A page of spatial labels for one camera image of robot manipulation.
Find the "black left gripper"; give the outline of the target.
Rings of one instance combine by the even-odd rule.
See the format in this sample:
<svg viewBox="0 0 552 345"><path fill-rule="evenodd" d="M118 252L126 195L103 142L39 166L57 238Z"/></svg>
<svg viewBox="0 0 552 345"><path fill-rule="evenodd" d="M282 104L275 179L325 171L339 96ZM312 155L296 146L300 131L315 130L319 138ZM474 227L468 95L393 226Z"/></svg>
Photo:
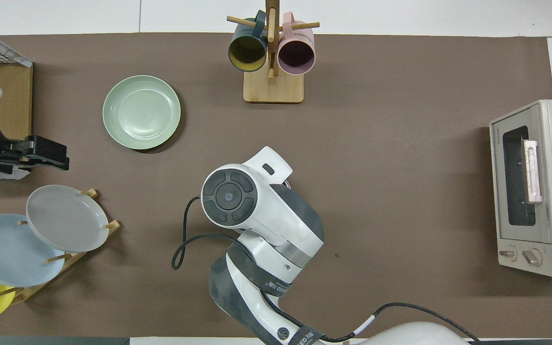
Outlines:
<svg viewBox="0 0 552 345"><path fill-rule="evenodd" d="M22 160L29 165L69 170L67 146L53 140L42 136L28 136L17 143L17 150L21 153Z"/></svg>

